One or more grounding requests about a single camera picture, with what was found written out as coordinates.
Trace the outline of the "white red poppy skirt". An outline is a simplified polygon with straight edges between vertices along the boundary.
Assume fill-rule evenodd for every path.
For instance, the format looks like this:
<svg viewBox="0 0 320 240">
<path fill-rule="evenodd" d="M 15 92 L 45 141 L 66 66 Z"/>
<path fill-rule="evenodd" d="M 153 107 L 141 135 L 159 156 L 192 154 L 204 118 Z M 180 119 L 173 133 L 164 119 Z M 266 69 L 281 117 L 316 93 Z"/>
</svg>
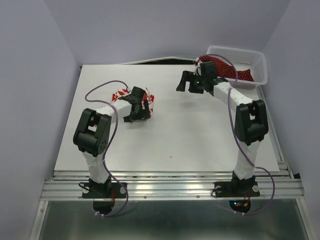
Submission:
<svg viewBox="0 0 320 240">
<path fill-rule="evenodd" d="M 112 94 L 111 102 L 116 103 L 118 100 L 128 99 L 131 95 L 140 99 L 142 112 L 144 114 L 144 117 L 142 117 L 142 119 L 150 118 L 154 112 L 155 96 L 150 93 L 147 87 L 140 88 L 134 86 L 132 89 L 130 89 L 129 87 L 119 88 Z"/>
</svg>

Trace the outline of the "dark red dotted skirt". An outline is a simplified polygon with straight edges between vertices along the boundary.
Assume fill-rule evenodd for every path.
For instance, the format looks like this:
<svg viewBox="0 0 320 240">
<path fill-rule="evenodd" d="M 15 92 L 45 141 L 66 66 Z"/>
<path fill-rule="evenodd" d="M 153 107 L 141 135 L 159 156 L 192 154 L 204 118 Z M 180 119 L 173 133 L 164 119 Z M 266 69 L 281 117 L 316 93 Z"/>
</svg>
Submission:
<svg viewBox="0 0 320 240">
<path fill-rule="evenodd" d="M 230 78 L 230 79 L 236 78 L 236 72 L 234 71 L 233 67 L 229 63 L 225 63 L 224 61 L 220 60 L 217 57 L 214 57 L 214 56 L 197 57 L 195 59 L 195 62 L 196 62 L 196 65 L 199 65 L 200 63 L 204 63 L 204 62 L 213 62 L 215 65 L 215 69 L 217 71 L 217 75 L 219 77 Z M 251 74 L 250 69 L 237 71 L 237 74 L 238 74 L 238 80 L 249 81 L 249 82 L 254 81 L 254 78 Z"/>
</svg>

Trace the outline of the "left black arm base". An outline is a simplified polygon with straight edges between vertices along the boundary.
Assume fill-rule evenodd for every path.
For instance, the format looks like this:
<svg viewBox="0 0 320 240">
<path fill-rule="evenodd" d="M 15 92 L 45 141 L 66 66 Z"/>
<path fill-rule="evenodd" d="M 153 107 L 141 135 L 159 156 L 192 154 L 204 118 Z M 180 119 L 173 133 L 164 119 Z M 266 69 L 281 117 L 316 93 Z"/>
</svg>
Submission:
<svg viewBox="0 0 320 240">
<path fill-rule="evenodd" d="M 78 183 L 78 186 L 82 190 L 81 198 L 93 200 L 92 208 L 95 215 L 103 218 L 118 215 L 129 200 L 126 182 L 118 184 L 108 178 L 105 183 L 96 183 L 89 179 L 88 182 Z M 117 199 L 125 200 L 125 203 L 119 210 L 114 210 Z"/>
</svg>

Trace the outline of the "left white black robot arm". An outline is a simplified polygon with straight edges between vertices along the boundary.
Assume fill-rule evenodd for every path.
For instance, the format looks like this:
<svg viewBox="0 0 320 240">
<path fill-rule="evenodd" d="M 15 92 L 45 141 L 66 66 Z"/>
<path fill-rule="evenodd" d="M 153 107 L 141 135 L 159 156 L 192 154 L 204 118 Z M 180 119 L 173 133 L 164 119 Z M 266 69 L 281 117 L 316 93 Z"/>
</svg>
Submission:
<svg viewBox="0 0 320 240">
<path fill-rule="evenodd" d="M 148 120 L 153 112 L 154 96 L 147 88 L 123 88 L 112 95 L 106 106 L 83 110 L 77 124 L 73 143 L 82 152 L 89 170 L 87 182 L 79 183 L 84 199 L 109 198 L 116 188 L 105 168 L 104 154 L 114 134 L 111 126 L 120 120 L 125 123 Z"/>
</svg>

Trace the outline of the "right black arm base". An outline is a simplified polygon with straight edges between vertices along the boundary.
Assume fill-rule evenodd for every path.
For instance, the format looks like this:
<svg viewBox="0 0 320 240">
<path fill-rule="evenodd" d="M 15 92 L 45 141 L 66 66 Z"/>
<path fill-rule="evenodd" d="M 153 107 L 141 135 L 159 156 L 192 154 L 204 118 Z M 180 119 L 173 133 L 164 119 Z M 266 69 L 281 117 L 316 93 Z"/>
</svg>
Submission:
<svg viewBox="0 0 320 240">
<path fill-rule="evenodd" d="M 243 215 L 248 214 L 251 209 L 251 198 L 261 196 L 256 182 L 245 187 L 235 186 L 231 181 L 217 181 L 213 185 L 210 195 L 214 198 L 229 198 L 230 208 Z"/>
</svg>

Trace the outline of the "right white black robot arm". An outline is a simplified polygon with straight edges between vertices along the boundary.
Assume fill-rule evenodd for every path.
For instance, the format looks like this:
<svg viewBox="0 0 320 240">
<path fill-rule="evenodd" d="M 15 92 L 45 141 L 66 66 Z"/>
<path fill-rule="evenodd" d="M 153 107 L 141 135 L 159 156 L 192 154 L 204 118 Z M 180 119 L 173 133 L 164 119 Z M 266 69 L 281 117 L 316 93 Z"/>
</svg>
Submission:
<svg viewBox="0 0 320 240">
<path fill-rule="evenodd" d="M 260 143 L 269 131 L 266 105 L 263 100 L 253 100 L 238 90 L 225 78 L 219 77 L 215 63 L 201 62 L 194 72 L 183 71 L 178 92 L 186 90 L 195 94 L 207 92 L 223 101 L 228 107 L 232 134 L 238 147 L 236 166 L 230 181 L 216 181 L 212 191 L 216 198 L 260 196 L 256 182 L 256 157 Z"/>
</svg>

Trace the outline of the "white plastic basket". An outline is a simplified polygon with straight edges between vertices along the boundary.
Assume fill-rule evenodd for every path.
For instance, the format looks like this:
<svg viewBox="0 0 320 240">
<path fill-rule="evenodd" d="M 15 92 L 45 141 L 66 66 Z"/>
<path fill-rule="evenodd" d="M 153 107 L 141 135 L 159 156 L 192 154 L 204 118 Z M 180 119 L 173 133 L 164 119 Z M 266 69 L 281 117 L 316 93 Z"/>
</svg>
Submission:
<svg viewBox="0 0 320 240">
<path fill-rule="evenodd" d="M 211 45 L 207 54 L 220 55 L 227 58 L 237 71 L 250 70 L 253 81 L 238 80 L 236 87 L 253 90 L 268 82 L 268 68 L 265 55 L 255 50 Z"/>
</svg>

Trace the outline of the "aluminium rail frame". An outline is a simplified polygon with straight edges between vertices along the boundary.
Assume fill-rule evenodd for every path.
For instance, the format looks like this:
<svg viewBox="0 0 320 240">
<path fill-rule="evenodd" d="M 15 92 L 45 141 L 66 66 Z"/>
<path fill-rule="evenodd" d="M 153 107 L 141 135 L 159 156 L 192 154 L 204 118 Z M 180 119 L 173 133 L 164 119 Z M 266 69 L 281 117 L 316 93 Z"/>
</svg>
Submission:
<svg viewBox="0 0 320 240">
<path fill-rule="evenodd" d="M 261 195 L 249 217 L 232 213 L 226 198 L 214 198 L 215 181 L 227 171 L 118 171 L 127 182 L 127 207 L 115 217 L 96 216 L 93 201 L 81 197 L 77 183 L 87 171 L 57 170 L 44 183 L 32 240 L 312 240 L 304 187 L 285 161 L 273 125 L 271 143 L 279 171 L 258 172 Z"/>
</svg>

